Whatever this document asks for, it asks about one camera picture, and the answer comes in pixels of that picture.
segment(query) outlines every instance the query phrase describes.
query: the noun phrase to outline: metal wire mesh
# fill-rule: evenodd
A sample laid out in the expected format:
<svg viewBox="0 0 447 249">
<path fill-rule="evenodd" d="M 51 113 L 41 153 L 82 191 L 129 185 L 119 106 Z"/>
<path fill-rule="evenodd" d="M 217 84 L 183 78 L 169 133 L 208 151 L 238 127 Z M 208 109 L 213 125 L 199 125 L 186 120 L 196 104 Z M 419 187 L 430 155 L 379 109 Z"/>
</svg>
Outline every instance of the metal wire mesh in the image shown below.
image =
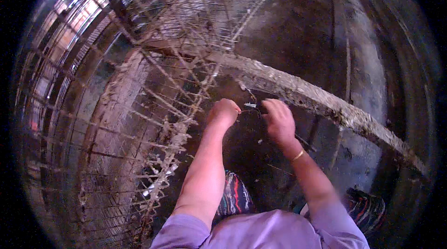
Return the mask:
<svg viewBox="0 0 447 249">
<path fill-rule="evenodd" d="M 233 52 L 264 1 L 122 0 L 137 37 L 110 0 L 43 1 L 18 58 L 15 138 L 55 242 L 140 245 L 219 74 L 203 55 Z M 131 48 L 119 61 L 108 54 L 121 34 Z"/>
</svg>

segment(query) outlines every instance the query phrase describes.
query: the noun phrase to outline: hand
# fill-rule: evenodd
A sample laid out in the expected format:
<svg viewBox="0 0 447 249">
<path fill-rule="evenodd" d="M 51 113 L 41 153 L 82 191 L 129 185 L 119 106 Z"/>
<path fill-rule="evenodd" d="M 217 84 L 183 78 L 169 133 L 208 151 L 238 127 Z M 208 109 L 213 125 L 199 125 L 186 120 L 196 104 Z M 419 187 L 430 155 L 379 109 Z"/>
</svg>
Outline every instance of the hand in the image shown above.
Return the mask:
<svg viewBox="0 0 447 249">
<path fill-rule="evenodd" d="M 208 126 L 215 126 L 225 133 L 236 121 L 242 111 L 237 104 L 228 99 L 217 101 L 208 113 Z"/>
<path fill-rule="evenodd" d="M 281 147 L 286 148 L 295 142 L 295 121 L 289 107 L 276 99 L 265 99 L 262 105 L 268 114 L 262 117 L 267 122 L 270 137 Z"/>
</svg>

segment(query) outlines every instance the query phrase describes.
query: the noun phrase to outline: fingers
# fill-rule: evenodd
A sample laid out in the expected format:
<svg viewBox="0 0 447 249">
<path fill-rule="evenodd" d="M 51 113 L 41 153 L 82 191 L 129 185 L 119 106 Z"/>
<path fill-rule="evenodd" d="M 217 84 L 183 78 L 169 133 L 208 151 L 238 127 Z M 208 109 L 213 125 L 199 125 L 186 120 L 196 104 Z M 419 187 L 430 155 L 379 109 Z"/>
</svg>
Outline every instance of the fingers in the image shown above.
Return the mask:
<svg viewBox="0 0 447 249">
<path fill-rule="evenodd" d="M 262 105 L 267 109 L 271 118 L 292 117 L 289 107 L 282 101 L 276 99 L 265 99 Z"/>
<path fill-rule="evenodd" d="M 267 109 L 270 118 L 276 119 L 279 117 L 277 105 L 272 99 L 265 99 L 261 102 L 261 104 Z"/>
<path fill-rule="evenodd" d="M 216 104 L 217 103 L 228 105 L 228 106 L 234 108 L 237 111 L 238 114 L 241 114 L 241 112 L 242 112 L 240 107 L 233 100 L 223 98 L 220 101 L 217 101 Z"/>
<path fill-rule="evenodd" d="M 269 117 L 268 114 L 263 114 L 263 115 L 262 115 L 262 118 L 265 119 L 265 121 L 267 122 L 267 125 L 270 123 L 270 117 Z"/>
</svg>

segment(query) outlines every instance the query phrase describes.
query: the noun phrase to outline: person's right hand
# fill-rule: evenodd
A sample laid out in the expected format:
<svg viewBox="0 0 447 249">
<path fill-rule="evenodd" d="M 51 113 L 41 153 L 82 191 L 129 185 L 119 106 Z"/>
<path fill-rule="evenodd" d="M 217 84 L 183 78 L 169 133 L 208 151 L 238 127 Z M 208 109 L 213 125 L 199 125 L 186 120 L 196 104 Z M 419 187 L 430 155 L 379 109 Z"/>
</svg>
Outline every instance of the person's right hand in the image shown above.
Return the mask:
<svg viewBox="0 0 447 249">
<path fill-rule="evenodd" d="M 262 117 L 267 122 L 269 136 L 282 148 L 295 142 L 295 121 L 289 107 L 276 99 L 265 99 L 262 105 L 268 114 Z"/>
</svg>

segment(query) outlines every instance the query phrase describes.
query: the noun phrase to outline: person's left hand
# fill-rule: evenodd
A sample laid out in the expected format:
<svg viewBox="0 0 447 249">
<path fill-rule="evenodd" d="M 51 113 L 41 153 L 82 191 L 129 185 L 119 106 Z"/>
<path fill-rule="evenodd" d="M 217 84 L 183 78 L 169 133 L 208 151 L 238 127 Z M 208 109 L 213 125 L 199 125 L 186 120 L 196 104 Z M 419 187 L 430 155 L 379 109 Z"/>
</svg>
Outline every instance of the person's left hand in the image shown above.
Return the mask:
<svg viewBox="0 0 447 249">
<path fill-rule="evenodd" d="M 241 112 L 240 108 L 232 100 L 222 99 L 217 101 L 208 113 L 208 126 L 215 126 L 227 131 Z"/>
</svg>

